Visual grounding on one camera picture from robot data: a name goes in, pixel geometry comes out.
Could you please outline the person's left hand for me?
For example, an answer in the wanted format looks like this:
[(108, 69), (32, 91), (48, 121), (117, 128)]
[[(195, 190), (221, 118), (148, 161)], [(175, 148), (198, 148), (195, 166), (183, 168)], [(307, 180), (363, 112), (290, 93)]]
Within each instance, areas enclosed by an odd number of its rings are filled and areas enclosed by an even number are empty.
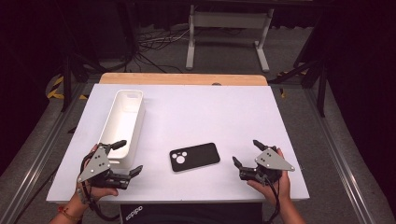
[(80, 175), (78, 175), (75, 197), (82, 206), (87, 207), (90, 203), (97, 203), (106, 196), (118, 195), (117, 189), (95, 187), (89, 180), (80, 181)]

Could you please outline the white table board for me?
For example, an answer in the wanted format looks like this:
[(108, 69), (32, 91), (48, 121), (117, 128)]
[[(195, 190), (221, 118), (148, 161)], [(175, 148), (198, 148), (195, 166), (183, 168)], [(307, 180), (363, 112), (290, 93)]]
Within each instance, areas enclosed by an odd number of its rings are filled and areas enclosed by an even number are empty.
[[(275, 97), (268, 86), (142, 85), (146, 113), (134, 164), (143, 168), (117, 203), (259, 202), (262, 196), (238, 176), (240, 160), (254, 166), (253, 145), (280, 147), (298, 164)], [(214, 143), (217, 164), (176, 173), (173, 149)]]

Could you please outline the yellow black floor tape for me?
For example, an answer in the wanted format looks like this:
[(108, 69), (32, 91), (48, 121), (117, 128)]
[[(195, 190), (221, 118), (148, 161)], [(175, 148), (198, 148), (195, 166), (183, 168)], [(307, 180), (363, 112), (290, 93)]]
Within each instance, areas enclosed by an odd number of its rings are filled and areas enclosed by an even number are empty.
[(48, 99), (51, 99), (51, 98), (64, 99), (64, 94), (57, 92), (57, 90), (63, 84), (63, 82), (64, 82), (64, 77), (63, 76), (59, 76), (59, 77), (56, 78), (56, 80), (52, 84), (51, 89), (49, 90), (49, 93), (47, 94), (47, 98)]

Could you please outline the white plastic storage box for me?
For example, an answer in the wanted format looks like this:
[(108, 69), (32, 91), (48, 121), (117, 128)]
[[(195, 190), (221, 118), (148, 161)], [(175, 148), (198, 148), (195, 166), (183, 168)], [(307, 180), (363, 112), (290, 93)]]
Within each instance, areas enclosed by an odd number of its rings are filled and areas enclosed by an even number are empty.
[(121, 90), (116, 93), (99, 138), (103, 144), (126, 141), (123, 147), (111, 149), (108, 153), (110, 165), (114, 169), (128, 169), (134, 163), (145, 116), (143, 97), (143, 92), (138, 90)]

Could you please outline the person's right hand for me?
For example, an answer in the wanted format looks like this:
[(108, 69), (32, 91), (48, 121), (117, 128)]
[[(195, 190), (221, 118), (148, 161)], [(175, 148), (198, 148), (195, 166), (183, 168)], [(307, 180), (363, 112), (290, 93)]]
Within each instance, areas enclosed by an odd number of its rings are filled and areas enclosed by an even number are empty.
[(276, 205), (276, 201), (290, 199), (290, 179), (287, 171), (282, 172), (280, 179), (272, 186), (264, 186), (261, 183), (249, 180), (249, 186), (260, 192), (264, 198), (272, 205)]

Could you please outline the person's black clothing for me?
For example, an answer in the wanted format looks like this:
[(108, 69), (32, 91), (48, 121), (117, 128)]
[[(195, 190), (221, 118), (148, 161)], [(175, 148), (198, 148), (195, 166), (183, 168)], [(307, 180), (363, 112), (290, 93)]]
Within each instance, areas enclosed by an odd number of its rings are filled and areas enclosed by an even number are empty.
[(125, 204), (122, 224), (262, 224), (260, 203)]

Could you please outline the black phone case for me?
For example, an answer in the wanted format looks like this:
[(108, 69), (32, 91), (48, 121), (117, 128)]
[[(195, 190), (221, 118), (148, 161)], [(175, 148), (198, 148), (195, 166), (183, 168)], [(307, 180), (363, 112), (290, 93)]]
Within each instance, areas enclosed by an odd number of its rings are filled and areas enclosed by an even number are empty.
[(214, 143), (175, 149), (169, 152), (169, 157), (174, 172), (183, 172), (220, 162)]

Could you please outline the wooden table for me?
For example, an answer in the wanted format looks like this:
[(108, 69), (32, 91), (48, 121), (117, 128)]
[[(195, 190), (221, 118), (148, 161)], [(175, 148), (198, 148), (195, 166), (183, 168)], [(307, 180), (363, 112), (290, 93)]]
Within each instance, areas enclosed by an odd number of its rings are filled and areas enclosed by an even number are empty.
[(100, 84), (267, 86), (261, 75), (104, 73)]

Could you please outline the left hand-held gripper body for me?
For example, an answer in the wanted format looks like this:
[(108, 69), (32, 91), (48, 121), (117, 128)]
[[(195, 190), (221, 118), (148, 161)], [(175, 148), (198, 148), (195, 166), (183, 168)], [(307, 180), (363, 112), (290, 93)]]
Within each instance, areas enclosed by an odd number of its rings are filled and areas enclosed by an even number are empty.
[(81, 163), (80, 181), (89, 180), (95, 187), (127, 189), (131, 177), (115, 174), (107, 157), (111, 144), (99, 144)]

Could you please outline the black tripod stand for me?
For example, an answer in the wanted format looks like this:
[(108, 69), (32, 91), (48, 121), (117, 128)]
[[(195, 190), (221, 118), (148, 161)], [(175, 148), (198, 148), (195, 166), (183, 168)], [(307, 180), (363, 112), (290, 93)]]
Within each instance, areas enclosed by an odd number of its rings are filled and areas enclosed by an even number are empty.
[(303, 89), (311, 89), (318, 82), (317, 109), (322, 117), (324, 114), (324, 100), (327, 81), (327, 54), (329, 40), (326, 31), (326, 20), (320, 18), (307, 38), (302, 50), (293, 64), (293, 69), (282, 73), (268, 81), (269, 84), (280, 84), (296, 75), (305, 72), (300, 85)]
[(64, 78), (63, 112), (65, 112), (67, 107), (72, 103), (72, 77), (75, 77), (77, 82), (85, 82), (89, 78), (88, 69), (85, 68), (85, 65), (88, 65), (94, 72), (100, 74), (107, 72), (107, 69), (99, 63), (95, 63), (74, 51), (69, 51), (64, 54), (62, 72)]

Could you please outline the white metal stand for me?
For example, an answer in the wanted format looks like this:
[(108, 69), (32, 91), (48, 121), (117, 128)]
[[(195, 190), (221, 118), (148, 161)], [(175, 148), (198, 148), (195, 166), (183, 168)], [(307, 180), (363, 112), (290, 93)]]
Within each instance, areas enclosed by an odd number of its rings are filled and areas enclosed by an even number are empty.
[(191, 5), (189, 16), (189, 45), (185, 67), (188, 70), (193, 68), (195, 51), (194, 30), (196, 27), (261, 29), (262, 35), (259, 40), (254, 42), (254, 48), (262, 71), (268, 73), (270, 68), (263, 47), (273, 14), (274, 10), (272, 8), (268, 9), (265, 13), (200, 12), (195, 9), (194, 5)]

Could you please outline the metal floor rail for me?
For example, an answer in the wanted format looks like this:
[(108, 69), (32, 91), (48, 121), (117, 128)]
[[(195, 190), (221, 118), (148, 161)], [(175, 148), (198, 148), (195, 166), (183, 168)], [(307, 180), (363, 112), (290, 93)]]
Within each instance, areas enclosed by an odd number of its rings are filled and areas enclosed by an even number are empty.
[(0, 175), (0, 224), (47, 224), (57, 206), (46, 201), (52, 180), (70, 144), (91, 84), (77, 84), (72, 102), (50, 99), (14, 160)]
[(332, 132), (327, 120), (323, 118), (318, 112), (316, 95), (312, 90), (304, 90), (304, 95), (310, 104), (315, 116), (315, 120), (327, 141), (332, 162), (340, 176), (341, 182), (360, 224), (376, 224), (375, 219), (369, 211), (367, 203), (363, 198), (355, 176), (352, 174), (350, 167), (347, 164), (347, 160), (333, 140)]

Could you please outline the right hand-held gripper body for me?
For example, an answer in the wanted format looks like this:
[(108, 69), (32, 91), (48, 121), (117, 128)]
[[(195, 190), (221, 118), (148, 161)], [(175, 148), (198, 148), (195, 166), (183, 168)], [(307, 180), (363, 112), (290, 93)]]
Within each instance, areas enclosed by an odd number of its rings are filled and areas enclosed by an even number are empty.
[(255, 162), (257, 164), (255, 168), (245, 167), (242, 170), (238, 169), (241, 180), (255, 180), (269, 186), (280, 179), (283, 171), (295, 171), (295, 168), (277, 153), (276, 146), (262, 151), (255, 158)]

